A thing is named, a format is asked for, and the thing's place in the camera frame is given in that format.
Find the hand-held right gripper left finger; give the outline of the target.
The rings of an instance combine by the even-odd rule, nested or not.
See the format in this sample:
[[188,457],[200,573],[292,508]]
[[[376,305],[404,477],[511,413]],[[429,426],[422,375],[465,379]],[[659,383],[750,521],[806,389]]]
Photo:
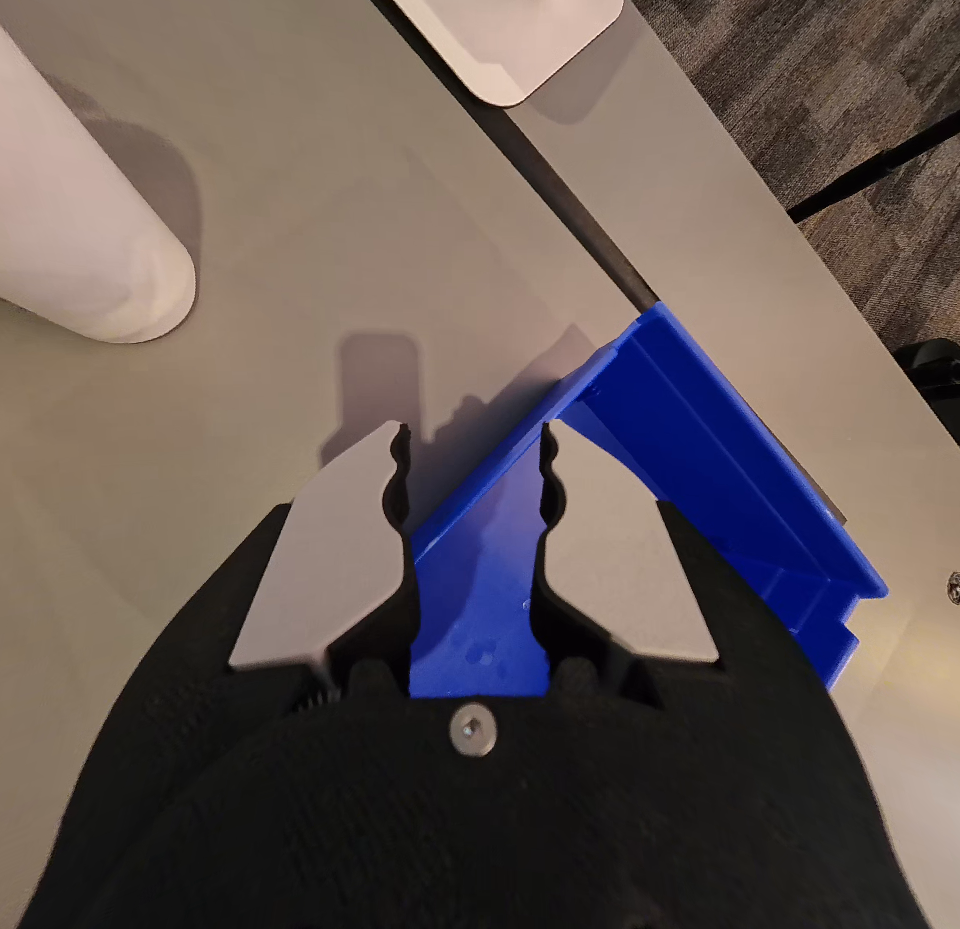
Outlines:
[[365,659],[411,668],[419,586],[404,525],[410,428],[390,420],[294,498],[229,659],[236,671]]

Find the black metal frame leg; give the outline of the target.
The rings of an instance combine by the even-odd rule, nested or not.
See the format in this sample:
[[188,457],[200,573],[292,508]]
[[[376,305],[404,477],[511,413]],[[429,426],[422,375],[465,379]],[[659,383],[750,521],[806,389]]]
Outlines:
[[959,134],[959,111],[939,119],[903,143],[878,152],[868,160],[844,172],[821,190],[814,192],[787,211],[789,219],[799,225],[837,203],[891,176],[906,164],[928,154]]

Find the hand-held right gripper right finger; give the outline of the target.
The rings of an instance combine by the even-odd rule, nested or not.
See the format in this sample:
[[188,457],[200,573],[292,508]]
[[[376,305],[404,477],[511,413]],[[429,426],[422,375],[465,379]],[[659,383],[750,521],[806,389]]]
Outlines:
[[658,500],[623,461],[564,421],[543,427],[534,580],[574,633],[634,658],[716,663]]

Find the white plastic bottle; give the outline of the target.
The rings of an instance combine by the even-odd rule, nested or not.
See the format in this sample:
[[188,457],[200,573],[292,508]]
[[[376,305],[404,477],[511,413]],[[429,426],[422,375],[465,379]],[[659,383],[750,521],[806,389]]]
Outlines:
[[197,297],[185,246],[5,30],[1,296],[111,345],[167,335]]

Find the black board easel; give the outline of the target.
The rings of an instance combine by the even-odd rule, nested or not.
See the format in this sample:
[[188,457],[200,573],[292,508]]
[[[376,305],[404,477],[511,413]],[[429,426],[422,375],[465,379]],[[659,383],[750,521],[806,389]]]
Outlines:
[[894,360],[912,386],[959,443],[959,344],[933,338],[900,347]]

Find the blue plastic bin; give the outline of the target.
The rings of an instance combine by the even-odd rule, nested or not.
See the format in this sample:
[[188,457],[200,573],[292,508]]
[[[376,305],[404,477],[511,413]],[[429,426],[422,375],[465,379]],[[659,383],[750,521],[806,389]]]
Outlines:
[[539,443],[555,420],[675,505],[834,688],[858,647],[854,609],[888,587],[798,463],[657,302],[557,383],[414,531],[413,698],[546,693],[529,606],[545,529]]

